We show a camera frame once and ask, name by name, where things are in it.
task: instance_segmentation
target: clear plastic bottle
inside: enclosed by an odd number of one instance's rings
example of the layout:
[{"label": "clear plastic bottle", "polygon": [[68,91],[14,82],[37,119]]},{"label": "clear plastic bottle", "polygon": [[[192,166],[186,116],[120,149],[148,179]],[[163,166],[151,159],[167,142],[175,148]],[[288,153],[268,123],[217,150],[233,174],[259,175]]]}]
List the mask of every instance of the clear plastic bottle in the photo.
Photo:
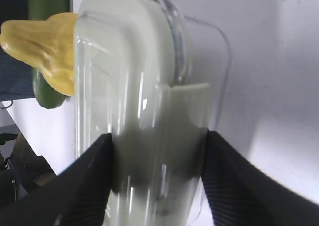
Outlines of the clear plastic bottle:
[{"label": "clear plastic bottle", "polygon": [[189,84],[172,0],[83,0],[75,27],[77,155],[112,133],[108,226],[185,226],[198,185],[209,85]]}]

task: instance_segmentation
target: white wall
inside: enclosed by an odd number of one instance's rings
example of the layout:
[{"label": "white wall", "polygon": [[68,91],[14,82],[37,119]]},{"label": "white wall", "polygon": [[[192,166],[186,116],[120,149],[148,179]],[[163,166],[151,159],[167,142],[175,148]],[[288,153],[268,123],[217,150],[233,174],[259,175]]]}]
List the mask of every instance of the white wall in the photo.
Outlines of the white wall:
[{"label": "white wall", "polygon": [[[263,172],[319,203],[318,0],[178,3],[186,15],[218,25],[231,45],[232,65],[216,130]],[[201,46],[210,38],[207,31],[192,35],[202,39]],[[206,55],[224,49],[219,42],[213,45]],[[224,75],[218,61],[207,59],[202,57],[201,66],[213,68],[214,84]]]}]

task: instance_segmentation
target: green object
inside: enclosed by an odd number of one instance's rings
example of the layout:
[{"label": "green object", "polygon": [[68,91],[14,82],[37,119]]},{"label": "green object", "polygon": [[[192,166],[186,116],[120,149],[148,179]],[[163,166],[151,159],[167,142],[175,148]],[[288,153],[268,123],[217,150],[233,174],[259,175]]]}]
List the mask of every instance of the green object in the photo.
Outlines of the green object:
[{"label": "green object", "polygon": [[36,68],[33,71],[33,91],[40,106],[53,109],[61,106],[66,96],[54,90]]},{"label": "green object", "polygon": [[[50,16],[70,11],[69,0],[28,0],[29,19],[46,20]],[[33,91],[38,103],[47,109],[61,106],[67,96],[54,90],[39,70],[33,69]]]}]

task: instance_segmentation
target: cable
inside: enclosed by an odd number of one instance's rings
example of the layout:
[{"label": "cable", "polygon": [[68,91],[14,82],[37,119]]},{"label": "cable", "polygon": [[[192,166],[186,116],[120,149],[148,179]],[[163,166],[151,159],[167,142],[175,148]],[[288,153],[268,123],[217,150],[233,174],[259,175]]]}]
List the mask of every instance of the cable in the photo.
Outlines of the cable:
[{"label": "cable", "polygon": [[13,101],[12,101],[12,100],[10,100],[10,101],[11,101],[11,103],[10,103],[9,106],[7,106],[7,107],[0,107],[0,109],[7,109],[7,108],[11,107],[11,106],[13,105]]},{"label": "cable", "polygon": [[195,22],[197,24],[202,24],[204,26],[208,26],[208,27],[212,27],[212,28],[216,29],[221,34],[221,36],[224,39],[225,44],[226,44],[226,48],[227,48],[227,51],[228,51],[228,63],[226,65],[226,73],[225,73],[225,77],[224,77],[224,80],[223,80],[223,83],[222,83],[222,89],[221,89],[220,96],[219,96],[217,113],[216,113],[216,122],[215,122],[215,125],[213,127],[213,130],[217,130],[217,128],[219,126],[219,123],[220,123],[222,106],[223,106],[223,103],[224,103],[227,82],[228,82],[228,79],[229,79],[229,73],[230,73],[230,69],[231,69],[231,66],[232,66],[232,60],[233,60],[232,59],[231,44],[230,44],[230,41],[227,38],[226,34],[217,25],[215,25],[213,23],[208,23],[208,22],[205,22],[203,20],[199,20],[197,18],[190,17],[190,16],[184,16],[184,17],[188,21],[192,21],[192,22]]}]

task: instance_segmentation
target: yellow plastic toy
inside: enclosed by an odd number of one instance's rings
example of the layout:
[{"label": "yellow plastic toy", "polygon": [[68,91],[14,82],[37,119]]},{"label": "yellow plastic toy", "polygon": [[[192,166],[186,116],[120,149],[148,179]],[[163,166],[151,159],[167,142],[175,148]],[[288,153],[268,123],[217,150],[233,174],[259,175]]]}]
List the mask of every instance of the yellow plastic toy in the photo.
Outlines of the yellow plastic toy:
[{"label": "yellow plastic toy", "polygon": [[44,21],[6,21],[1,26],[0,46],[11,57],[37,68],[56,91],[74,95],[76,19],[76,13],[59,13]]}]

